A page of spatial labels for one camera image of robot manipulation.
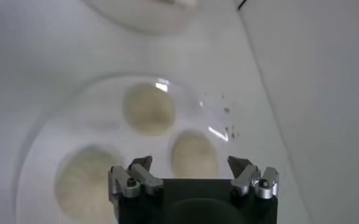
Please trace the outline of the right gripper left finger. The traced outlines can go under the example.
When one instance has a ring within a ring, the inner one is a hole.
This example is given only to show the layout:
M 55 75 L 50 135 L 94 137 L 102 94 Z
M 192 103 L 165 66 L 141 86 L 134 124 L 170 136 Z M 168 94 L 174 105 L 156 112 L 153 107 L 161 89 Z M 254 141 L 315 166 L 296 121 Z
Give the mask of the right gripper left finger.
M 137 198 L 141 190 L 151 196 L 159 197 L 163 194 L 163 180 L 153 176 L 149 169 L 152 156 L 134 159 L 128 168 L 113 166 L 108 172 L 108 199 L 114 203 L 120 196 Z

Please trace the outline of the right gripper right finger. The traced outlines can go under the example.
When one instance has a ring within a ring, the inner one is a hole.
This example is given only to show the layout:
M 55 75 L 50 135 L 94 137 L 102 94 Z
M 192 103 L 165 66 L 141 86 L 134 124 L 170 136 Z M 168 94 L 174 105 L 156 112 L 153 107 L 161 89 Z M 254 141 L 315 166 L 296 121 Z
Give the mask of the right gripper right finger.
M 247 195 L 251 189 L 257 198 L 269 200 L 279 193 L 279 173 L 273 167 L 267 167 L 263 173 L 248 159 L 229 156 L 227 159 L 234 179 L 230 181 L 236 194 Z

